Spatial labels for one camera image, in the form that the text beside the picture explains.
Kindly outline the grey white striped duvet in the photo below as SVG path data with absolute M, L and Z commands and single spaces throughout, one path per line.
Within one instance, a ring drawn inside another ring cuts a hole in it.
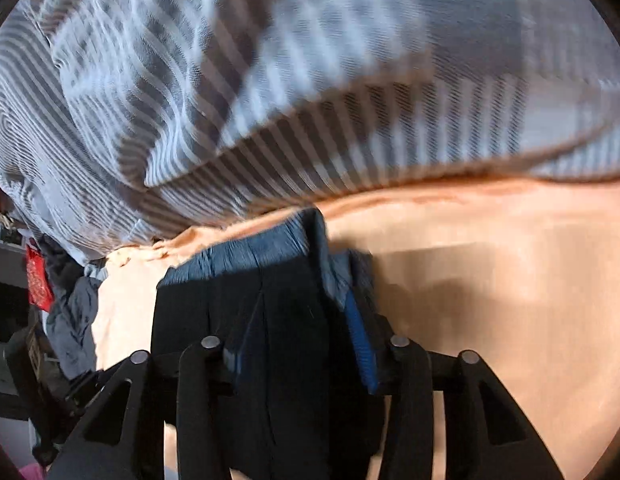
M 0 26 L 3 214 L 80 262 L 470 171 L 620 174 L 591 0 L 19 0 Z

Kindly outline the red patterned cloth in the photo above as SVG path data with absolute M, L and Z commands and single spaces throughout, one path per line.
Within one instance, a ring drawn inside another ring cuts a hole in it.
M 25 272 L 30 304 L 49 312 L 54 302 L 54 294 L 48 283 L 44 258 L 31 245 L 25 247 Z

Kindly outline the grey padded jacket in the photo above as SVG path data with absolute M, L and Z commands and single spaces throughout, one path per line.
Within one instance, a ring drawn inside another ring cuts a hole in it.
M 37 240 L 46 278 L 52 289 L 52 307 L 45 334 L 69 380 L 96 370 L 92 325 L 98 312 L 98 288 L 107 278 L 104 259 L 78 264 L 55 240 Z

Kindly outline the orange bed sheet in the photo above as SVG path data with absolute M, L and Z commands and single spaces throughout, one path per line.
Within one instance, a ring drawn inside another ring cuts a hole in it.
M 620 479 L 620 180 L 444 180 L 323 200 L 328 244 L 372 256 L 392 328 L 472 349 L 567 479 Z

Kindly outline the black pants with patterned waistband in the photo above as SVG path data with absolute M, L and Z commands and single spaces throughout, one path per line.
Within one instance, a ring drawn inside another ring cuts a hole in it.
M 371 261 L 332 252 L 323 216 L 296 212 L 266 231 L 203 249 L 157 287 L 150 349 L 221 339 L 221 448 L 251 479 L 363 479 L 385 403 L 357 313 Z

